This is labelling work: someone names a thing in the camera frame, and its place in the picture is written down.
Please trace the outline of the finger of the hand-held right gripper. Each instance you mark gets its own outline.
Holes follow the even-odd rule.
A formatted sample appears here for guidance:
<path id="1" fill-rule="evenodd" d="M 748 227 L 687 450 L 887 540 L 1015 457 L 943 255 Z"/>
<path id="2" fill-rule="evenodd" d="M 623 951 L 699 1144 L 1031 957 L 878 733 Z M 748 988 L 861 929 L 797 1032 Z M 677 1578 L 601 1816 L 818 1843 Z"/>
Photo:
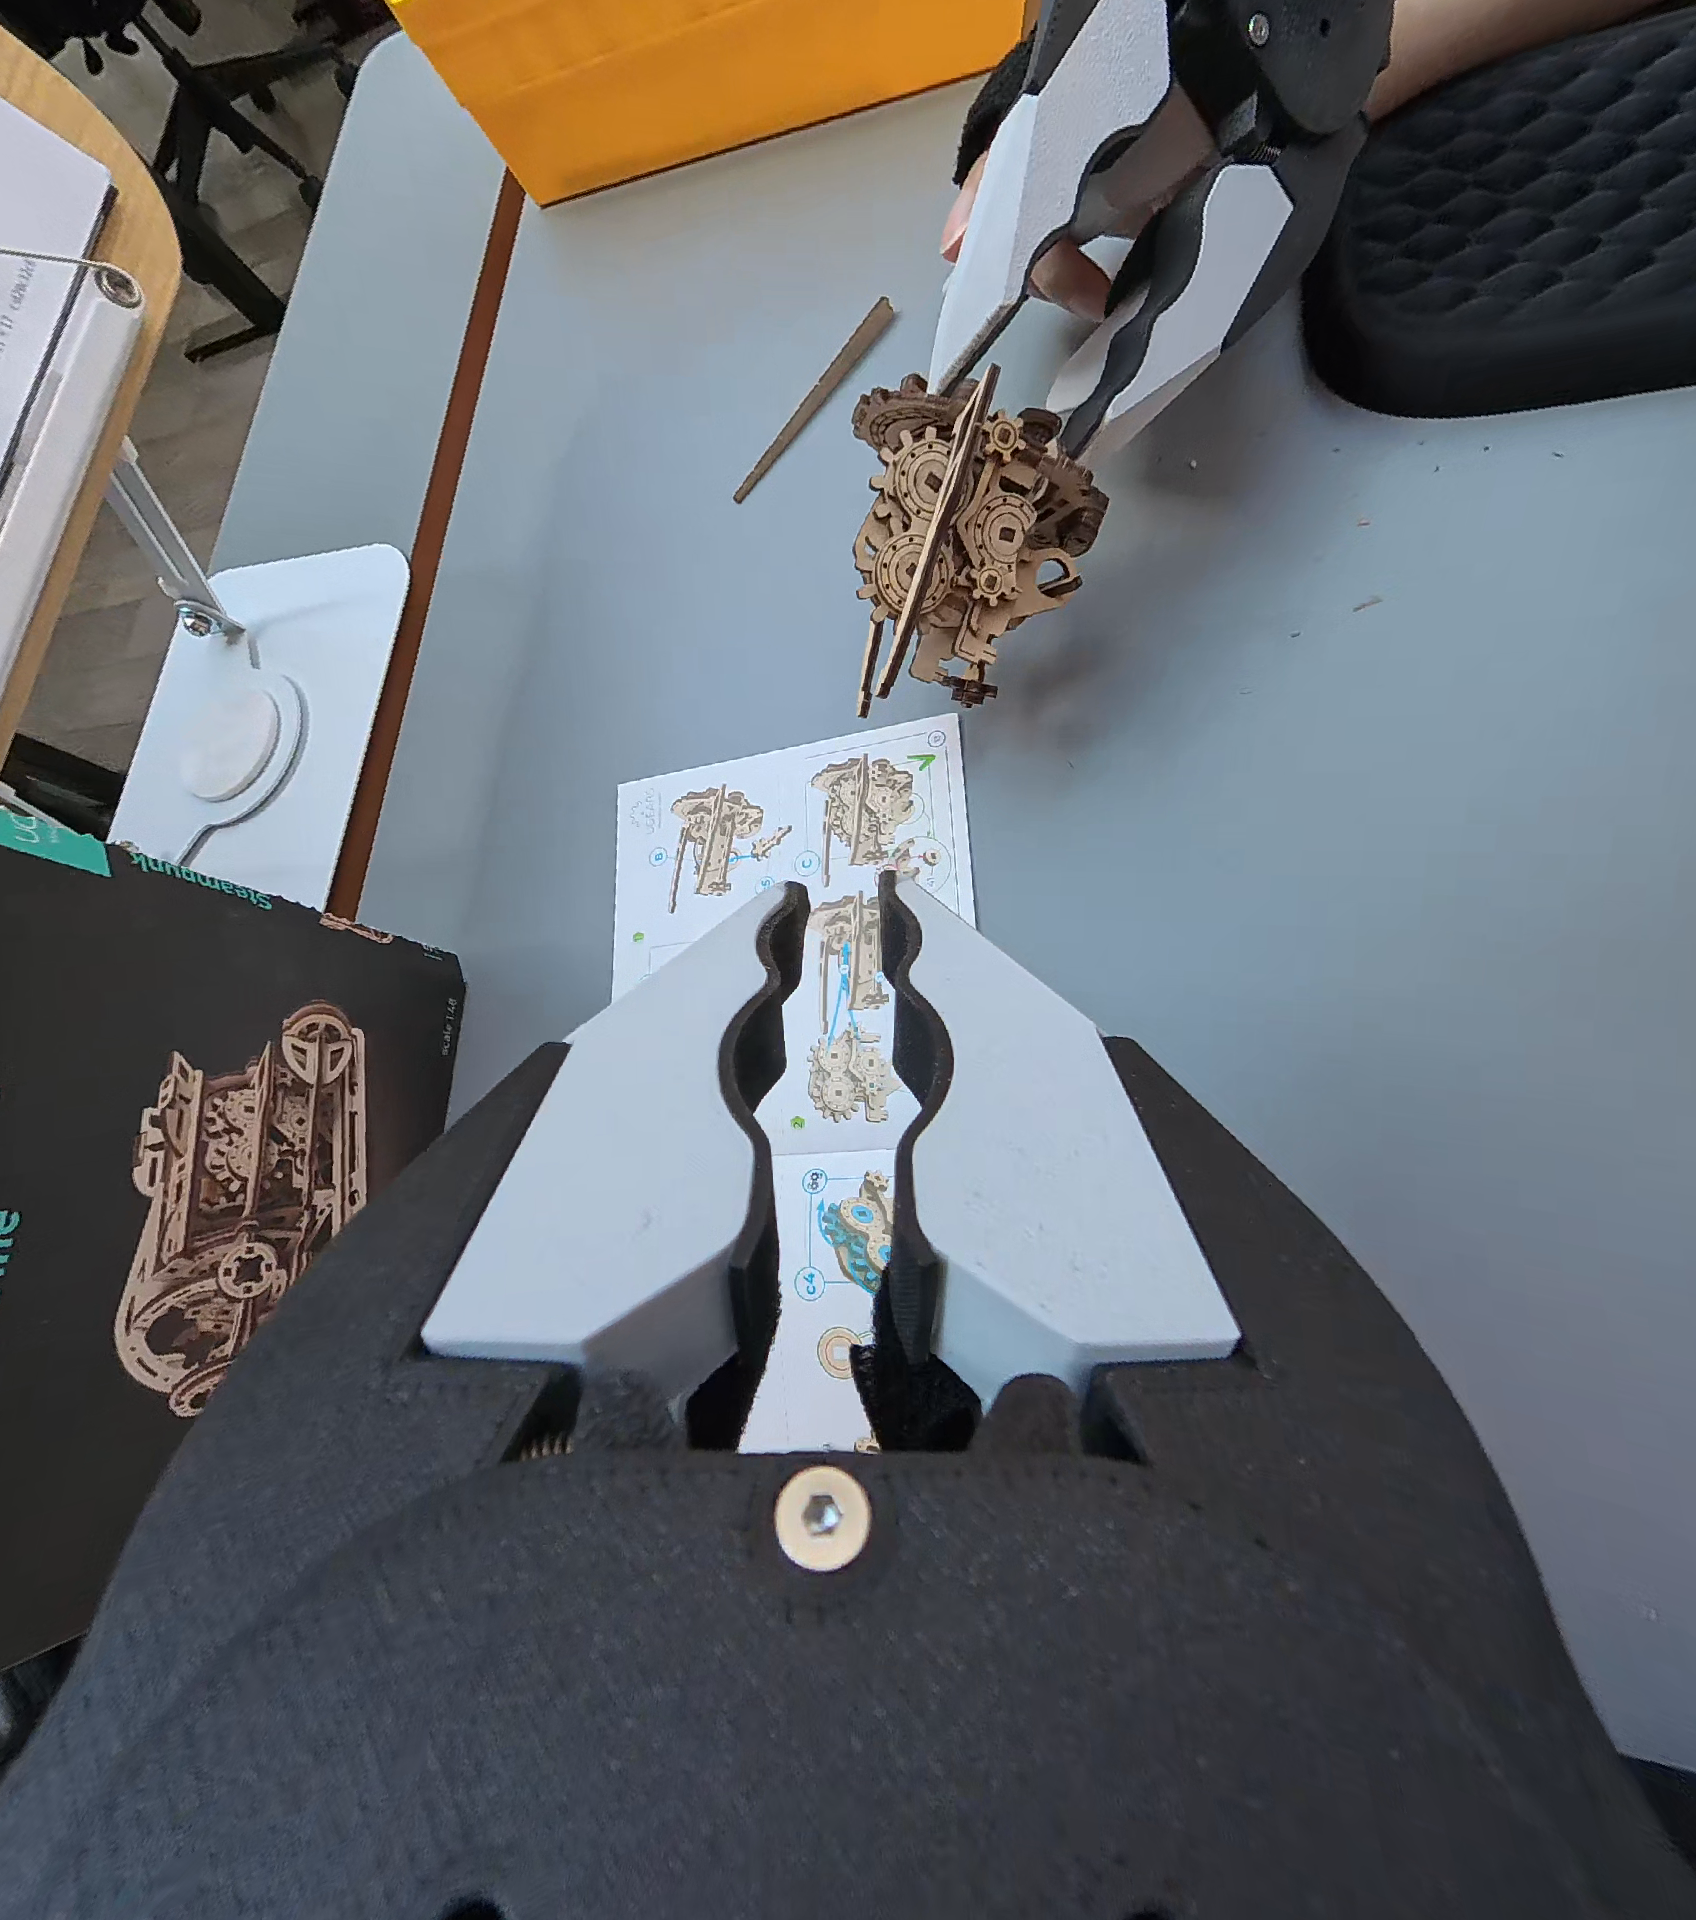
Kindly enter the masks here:
<path id="1" fill-rule="evenodd" d="M 940 293 L 932 392 L 955 392 L 1031 295 L 1061 237 L 1138 236 L 1184 177 L 1169 3 L 1044 3 L 986 143 Z"/>
<path id="2" fill-rule="evenodd" d="M 1105 321 L 1056 371 L 1061 450 L 1099 460 L 1134 439 L 1315 259 L 1365 127 L 1208 166 L 1127 250 Z"/>

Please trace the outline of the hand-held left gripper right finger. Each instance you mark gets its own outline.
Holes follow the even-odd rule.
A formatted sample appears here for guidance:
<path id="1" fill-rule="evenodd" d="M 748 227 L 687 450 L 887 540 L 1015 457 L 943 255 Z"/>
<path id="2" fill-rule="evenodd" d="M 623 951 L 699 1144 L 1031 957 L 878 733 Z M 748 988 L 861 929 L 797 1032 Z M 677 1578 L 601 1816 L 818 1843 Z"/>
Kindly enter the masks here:
<path id="1" fill-rule="evenodd" d="M 1095 1020 L 910 879 L 884 878 L 896 1149 L 884 1294 L 913 1364 L 1097 1370 L 1242 1340 Z"/>

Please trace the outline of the black wrist rest pad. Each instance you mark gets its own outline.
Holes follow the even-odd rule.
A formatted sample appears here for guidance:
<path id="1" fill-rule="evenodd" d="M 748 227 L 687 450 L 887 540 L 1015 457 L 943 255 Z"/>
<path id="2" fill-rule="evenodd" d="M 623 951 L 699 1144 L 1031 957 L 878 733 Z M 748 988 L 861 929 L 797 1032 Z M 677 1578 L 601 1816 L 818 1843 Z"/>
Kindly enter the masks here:
<path id="1" fill-rule="evenodd" d="M 1385 415 L 1696 386 L 1696 3 L 1489 63 L 1373 132 L 1303 337 L 1326 388 Z"/>

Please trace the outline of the black puzzle kit box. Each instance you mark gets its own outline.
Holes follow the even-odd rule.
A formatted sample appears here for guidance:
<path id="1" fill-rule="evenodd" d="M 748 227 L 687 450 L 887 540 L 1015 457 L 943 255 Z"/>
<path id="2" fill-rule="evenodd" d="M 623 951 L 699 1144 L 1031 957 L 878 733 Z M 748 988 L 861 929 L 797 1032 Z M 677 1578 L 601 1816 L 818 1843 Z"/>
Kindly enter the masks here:
<path id="1" fill-rule="evenodd" d="M 447 1124 L 453 954 L 0 842 L 0 1670 L 79 1635 L 157 1478 Z"/>

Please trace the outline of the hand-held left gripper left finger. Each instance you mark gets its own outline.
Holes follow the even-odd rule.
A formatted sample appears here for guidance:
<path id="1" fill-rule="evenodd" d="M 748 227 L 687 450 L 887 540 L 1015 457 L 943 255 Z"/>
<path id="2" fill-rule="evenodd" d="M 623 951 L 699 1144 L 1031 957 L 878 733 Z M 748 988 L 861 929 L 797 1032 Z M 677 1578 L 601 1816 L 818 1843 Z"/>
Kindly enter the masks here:
<path id="1" fill-rule="evenodd" d="M 764 1094 L 808 887 L 739 906 L 579 1026 L 421 1340 L 580 1370 L 764 1361 L 778 1315 Z"/>

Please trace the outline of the black office chair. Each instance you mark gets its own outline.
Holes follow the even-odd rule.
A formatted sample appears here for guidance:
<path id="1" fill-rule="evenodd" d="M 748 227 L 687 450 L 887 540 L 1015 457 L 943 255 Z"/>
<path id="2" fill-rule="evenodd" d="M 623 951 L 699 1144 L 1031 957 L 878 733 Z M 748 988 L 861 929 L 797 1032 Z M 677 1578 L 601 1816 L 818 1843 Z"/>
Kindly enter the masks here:
<path id="1" fill-rule="evenodd" d="M 168 82 L 165 115 L 144 158 L 175 220 L 184 271 L 234 321 L 190 337 L 194 364 L 270 341 L 285 323 L 277 293 L 232 244 L 213 209 L 204 170 L 221 141 L 240 158 L 271 162 L 317 209 L 325 177 L 274 135 L 290 82 L 325 80 L 339 99 L 355 95 L 358 50 L 395 26 L 385 3 L 286 3 L 294 32 L 270 48 L 221 57 L 194 55 L 184 38 L 203 32 L 207 3 L 0 3 L 8 26 L 40 55 L 84 55 L 95 80 L 110 61 L 151 55 Z"/>

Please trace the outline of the wooden gear submarine model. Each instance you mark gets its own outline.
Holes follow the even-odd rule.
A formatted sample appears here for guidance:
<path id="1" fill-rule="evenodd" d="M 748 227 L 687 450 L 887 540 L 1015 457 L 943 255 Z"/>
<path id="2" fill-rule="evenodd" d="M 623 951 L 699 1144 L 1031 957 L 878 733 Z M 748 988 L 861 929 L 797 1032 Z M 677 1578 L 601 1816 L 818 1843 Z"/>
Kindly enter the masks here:
<path id="1" fill-rule="evenodd" d="M 1064 450 L 1056 411 L 992 409 L 996 375 L 936 395 L 910 371 L 856 404 L 854 431 L 880 456 L 854 548 L 867 602 L 858 715 L 906 666 L 982 705 L 998 691 L 998 638 L 1079 590 L 1105 495 Z"/>

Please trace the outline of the person's right hand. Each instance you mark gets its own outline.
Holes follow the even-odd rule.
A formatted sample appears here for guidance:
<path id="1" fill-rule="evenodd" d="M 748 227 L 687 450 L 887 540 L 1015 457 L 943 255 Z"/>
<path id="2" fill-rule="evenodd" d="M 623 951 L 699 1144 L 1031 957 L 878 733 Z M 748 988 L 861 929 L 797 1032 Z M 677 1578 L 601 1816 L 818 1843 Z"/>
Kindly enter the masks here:
<path id="1" fill-rule="evenodd" d="M 940 259 L 947 263 L 959 259 L 983 170 L 986 156 L 982 152 L 957 185 L 957 198 L 940 229 Z M 1113 278 L 1105 268 L 1070 237 L 1055 242 L 1055 247 L 1033 263 L 1033 295 L 1049 300 L 1087 323 L 1103 321 L 1110 290 Z"/>

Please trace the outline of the thin wooden stick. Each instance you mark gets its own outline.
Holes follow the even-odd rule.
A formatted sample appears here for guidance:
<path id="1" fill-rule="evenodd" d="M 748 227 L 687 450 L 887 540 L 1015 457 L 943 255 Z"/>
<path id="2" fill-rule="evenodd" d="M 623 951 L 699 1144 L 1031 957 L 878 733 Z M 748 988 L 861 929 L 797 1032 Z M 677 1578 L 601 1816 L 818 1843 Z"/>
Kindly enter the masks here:
<path id="1" fill-rule="evenodd" d="M 867 352 L 884 338 L 884 334 L 896 321 L 896 305 L 890 295 L 878 295 L 870 309 L 861 313 L 849 338 L 835 352 L 829 365 L 818 371 L 813 388 L 800 396 L 783 427 L 769 438 L 764 452 L 746 469 L 744 483 L 732 493 L 732 501 L 744 503 L 766 477 L 766 469 L 790 452 L 790 446 L 808 431 L 808 423 L 822 411 L 822 406 L 843 388 L 843 383 L 861 365 Z"/>

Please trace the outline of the white assembly instruction booklet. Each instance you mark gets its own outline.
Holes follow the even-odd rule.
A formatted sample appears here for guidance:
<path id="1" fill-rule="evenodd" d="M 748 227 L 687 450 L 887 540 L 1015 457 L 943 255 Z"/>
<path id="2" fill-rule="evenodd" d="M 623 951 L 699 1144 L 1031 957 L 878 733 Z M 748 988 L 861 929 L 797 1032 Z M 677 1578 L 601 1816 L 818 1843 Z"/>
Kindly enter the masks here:
<path id="1" fill-rule="evenodd" d="M 873 1451 L 854 1353 L 873 1337 L 896 1144 L 920 1103 L 891 1052 L 880 878 L 978 923 L 959 725 L 908 721 L 616 788 L 610 997 L 776 884 L 810 896 L 783 1001 L 790 1066 L 757 1123 L 776 1154 L 783 1317 L 746 1451 Z"/>

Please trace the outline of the yellow plastic bin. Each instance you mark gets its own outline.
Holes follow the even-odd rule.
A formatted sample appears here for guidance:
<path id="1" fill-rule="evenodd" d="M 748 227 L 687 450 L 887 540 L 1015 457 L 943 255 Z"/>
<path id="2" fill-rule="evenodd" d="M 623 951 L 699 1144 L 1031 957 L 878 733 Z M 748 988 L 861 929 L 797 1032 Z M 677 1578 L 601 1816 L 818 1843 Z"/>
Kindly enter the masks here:
<path id="1" fill-rule="evenodd" d="M 534 203 L 986 73 L 1027 3 L 391 3 Z"/>

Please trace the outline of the white metal stand base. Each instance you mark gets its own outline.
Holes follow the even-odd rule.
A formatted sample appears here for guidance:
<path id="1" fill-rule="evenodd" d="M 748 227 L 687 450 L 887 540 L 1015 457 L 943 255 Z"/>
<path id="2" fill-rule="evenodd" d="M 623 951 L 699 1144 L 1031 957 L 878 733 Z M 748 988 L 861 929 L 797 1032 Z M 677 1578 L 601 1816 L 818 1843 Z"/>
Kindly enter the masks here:
<path id="1" fill-rule="evenodd" d="M 325 908 L 409 590 L 403 552 L 365 543 L 207 575 L 133 442 L 110 508 L 177 618 L 110 841 Z"/>

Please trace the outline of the grey desk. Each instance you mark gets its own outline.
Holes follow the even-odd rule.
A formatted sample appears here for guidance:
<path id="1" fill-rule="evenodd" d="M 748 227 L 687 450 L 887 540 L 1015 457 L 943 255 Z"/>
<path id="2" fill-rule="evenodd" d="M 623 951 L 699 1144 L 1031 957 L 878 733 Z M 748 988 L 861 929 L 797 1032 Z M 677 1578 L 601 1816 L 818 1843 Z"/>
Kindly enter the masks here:
<path id="1" fill-rule="evenodd" d="M 854 395 L 968 84 L 525 203 L 362 919 L 453 1111 L 610 997 L 616 785 L 856 725 Z M 1612 1737 L 1696 1774 L 1696 392 L 1387 417 L 1273 309 L 963 715 L 982 929 L 1140 1038 L 1466 1407 Z"/>

